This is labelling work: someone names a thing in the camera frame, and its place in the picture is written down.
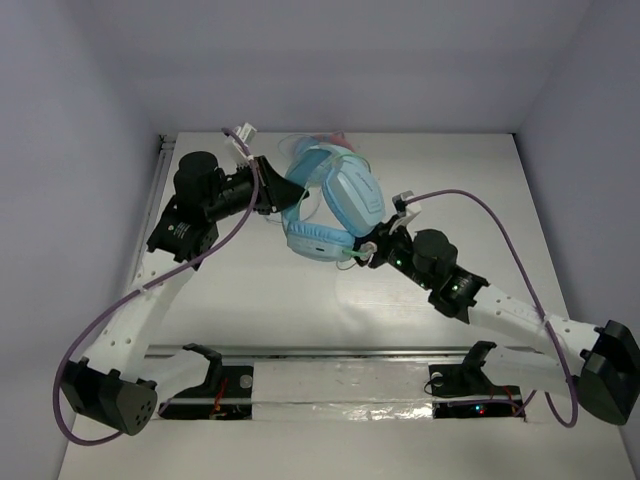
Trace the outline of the light blue headphones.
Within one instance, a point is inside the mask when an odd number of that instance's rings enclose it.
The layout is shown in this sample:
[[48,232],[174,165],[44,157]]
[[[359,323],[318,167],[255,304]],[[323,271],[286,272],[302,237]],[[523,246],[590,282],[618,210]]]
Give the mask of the light blue headphones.
[[368,161],[349,149],[319,144],[293,156],[286,179],[308,193],[318,189],[341,224],[337,229],[303,220],[300,200],[281,214],[289,249],[314,261],[354,260],[357,240],[372,233],[385,216],[383,193]]

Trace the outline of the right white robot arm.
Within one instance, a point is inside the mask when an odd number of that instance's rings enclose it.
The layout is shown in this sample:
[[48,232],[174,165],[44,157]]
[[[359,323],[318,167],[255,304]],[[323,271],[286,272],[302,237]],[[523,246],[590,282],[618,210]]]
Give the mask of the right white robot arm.
[[425,389],[440,399],[497,393],[506,386],[566,394],[595,418],[613,425],[629,420],[639,399],[639,346],[623,324],[603,326],[539,315],[457,263],[446,235],[381,223],[355,241],[371,269],[389,265],[428,294],[440,314],[501,333],[524,345],[510,350],[479,341],[458,364],[436,365]]

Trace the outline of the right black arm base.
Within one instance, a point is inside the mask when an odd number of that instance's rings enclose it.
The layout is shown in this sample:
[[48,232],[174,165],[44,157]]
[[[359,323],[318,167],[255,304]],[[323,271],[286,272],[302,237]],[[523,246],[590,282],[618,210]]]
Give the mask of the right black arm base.
[[424,393],[434,400],[436,419],[526,418],[521,390],[496,385],[482,372],[494,342],[477,342],[457,364],[432,364]]

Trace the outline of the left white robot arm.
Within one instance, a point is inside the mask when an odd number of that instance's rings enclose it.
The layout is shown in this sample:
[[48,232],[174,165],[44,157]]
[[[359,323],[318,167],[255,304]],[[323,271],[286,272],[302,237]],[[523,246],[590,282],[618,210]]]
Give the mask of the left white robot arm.
[[155,330],[173,300],[203,261],[229,243],[252,213],[269,215],[295,206],[303,187],[282,177],[263,156],[247,156],[228,175],[215,155],[183,156],[173,177],[174,194],[147,241],[149,253],[170,254],[176,268],[148,275],[80,334],[61,360],[52,406],[59,430],[80,446],[62,418],[67,401],[80,416],[114,429],[117,436],[138,434],[186,394],[223,395],[227,378],[222,356],[187,344],[157,373],[143,362]]

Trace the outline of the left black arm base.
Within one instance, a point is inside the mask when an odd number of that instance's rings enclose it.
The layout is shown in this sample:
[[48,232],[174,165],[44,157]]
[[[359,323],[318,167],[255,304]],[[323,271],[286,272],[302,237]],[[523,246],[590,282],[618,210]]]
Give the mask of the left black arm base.
[[181,353],[204,360],[197,381],[179,389],[159,404],[165,420],[250,420],[252,418],[252,364],[226,365],[222,355],[203,345],[190,343]]

